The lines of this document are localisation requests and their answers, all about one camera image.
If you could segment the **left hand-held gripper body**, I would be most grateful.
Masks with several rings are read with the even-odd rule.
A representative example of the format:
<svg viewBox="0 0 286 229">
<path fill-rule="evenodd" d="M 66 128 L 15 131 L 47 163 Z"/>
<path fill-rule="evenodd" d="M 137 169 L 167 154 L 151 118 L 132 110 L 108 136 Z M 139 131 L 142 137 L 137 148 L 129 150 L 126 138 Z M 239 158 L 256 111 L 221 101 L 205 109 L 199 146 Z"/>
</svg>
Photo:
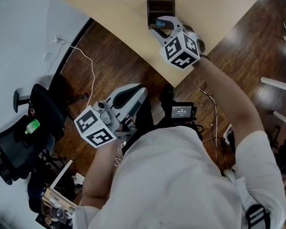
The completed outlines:
<svg viewBox="0 0 286 229">
<path fill-rule="evenodd" d="M 133 83 L 117 88 L 106 100 L 87 106 L 74 120 L 80 136 L 94 148 L 116 139 L 129 141 L 137 131 L 134 120 L 147 94 L 143 84 Z"/>
</svg>

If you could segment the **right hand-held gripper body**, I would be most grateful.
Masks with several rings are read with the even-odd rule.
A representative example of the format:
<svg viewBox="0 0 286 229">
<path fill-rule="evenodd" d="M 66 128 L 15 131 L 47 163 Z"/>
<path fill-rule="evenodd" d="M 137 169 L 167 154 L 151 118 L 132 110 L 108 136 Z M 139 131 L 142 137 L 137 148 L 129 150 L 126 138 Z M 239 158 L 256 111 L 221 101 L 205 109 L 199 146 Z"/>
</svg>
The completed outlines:
<svg viewBox="0 0 286 229">
<path fill-rule="evenodd" d="M 205 44 L 199 34 L 174 16 L 158 18 L 158 29 L 171 36 L 159 51 L 164 61 L 178 69 L 186 69 L 200 60 Z"/>
</svg>

